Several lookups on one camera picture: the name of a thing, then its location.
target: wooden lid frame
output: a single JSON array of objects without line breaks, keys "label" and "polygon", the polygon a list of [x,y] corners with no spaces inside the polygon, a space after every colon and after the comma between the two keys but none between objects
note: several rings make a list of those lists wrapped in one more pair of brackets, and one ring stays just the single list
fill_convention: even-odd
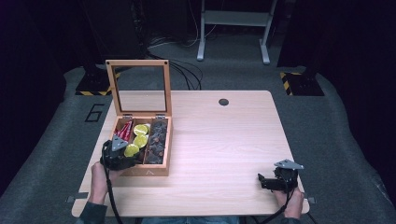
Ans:
[{"label": "wooden lid frame", "polygon": [[[163,100],[164,102],[158,102],[159,104],[164,103],[164,109],[126,109],[123,108],[121,102],[125,105],[125,102],[120,98],[119,85],[117,83],[118,75],[116,68],[120,67],[162,67],[163,68]],[[106,60],[106,69],[108,73],[108,79],[110,82],[110,89],[113,95],[114,105],[116,107],[116,113],[118,116],[133,116],[133,117],[156,117],[158,115],[164,115],[166,117],[172,116],[172,102],[171,102],[171,85],[170,85],[170,73],[169,73],[169,61],[168,60]],[[140,97],[140,95],[149,96],[152,93],[158,94],[159,91],[128,91],[130,97]]]}]

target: person's left hand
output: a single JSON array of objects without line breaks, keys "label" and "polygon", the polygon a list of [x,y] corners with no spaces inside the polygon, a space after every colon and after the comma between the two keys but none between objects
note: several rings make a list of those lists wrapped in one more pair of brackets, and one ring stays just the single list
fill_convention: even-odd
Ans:
[{"label": "person's left hand", "polygon": [[[111,182],[116,180],[125,170],[110,171],[109,178]],[[107,194],[107,182],[105,168],[97,161],[92,167],[92,181],[91,181],[91,194],[88,202],[103,204]]]}]

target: white metal frame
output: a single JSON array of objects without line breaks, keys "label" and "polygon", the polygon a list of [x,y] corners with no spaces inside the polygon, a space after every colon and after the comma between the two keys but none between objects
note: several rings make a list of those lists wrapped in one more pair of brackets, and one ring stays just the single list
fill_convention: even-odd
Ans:
[{"label": "white metal frame", "polygon": [[205,52],[205,25],[242,25],[242,26],[260,26],[265,27],[264,35],[260,39],[260,48],[262,50],[262,61],[264,64],[270,63],[266,42],[270,31],[271,23],[274,17],[274,11],[277,0],[272,0],[269,12],[236,12],[236,11],[218,11],[205,10],[205,0],[202,0],[201,9],[201,40],[198,47],[197,60],[204,59]]}]

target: green citrus slice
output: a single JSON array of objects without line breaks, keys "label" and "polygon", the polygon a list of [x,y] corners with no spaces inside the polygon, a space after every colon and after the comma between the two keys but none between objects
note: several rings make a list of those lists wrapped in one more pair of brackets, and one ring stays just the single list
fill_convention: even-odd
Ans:
[{"label": "green citrus slice", "polygon": [[148,133],[148,127],[144,124],[137,124],[136,126],[134,126],[134,134],[136,134],[136,136],[139,135],[146,135]]},{"label": "green citrus slice", "polygon": [[134,139],[134,144],[137,145],[139,148],[144,147],[147,142],[148,142],[148,138],[145,135],[138,135]]},{"label": "green citrus slice", "polygon": [[125,157],[132,157],[134,154],[139,152],[139,147],[135,144],[129,144],[124,151]]}]

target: hand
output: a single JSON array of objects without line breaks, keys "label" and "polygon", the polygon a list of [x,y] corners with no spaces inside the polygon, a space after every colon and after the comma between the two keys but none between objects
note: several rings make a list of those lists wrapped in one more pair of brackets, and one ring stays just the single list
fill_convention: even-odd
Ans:
[{"label": "hand", "polygon": [[[277,199],[277,204],[283,206],[286,203],[287,194],[280,190],[274,190],[274,194]],[[303,211],[304,194],[300,192],[298,188],[294,189],[294,192],[290,192],[291,198],[288,203],[284,215],[285,217],[293,217],[300,219],[301,213]]]},{"label": "hand", "polygon": [[[110,171],[109,178],[113,183],[125,170]],[[103,204],[107,194],[107,182],[105,175],[105,168],[97,161],[92,167],[92,181],[91,181],[91,194],[88,202]]]}]

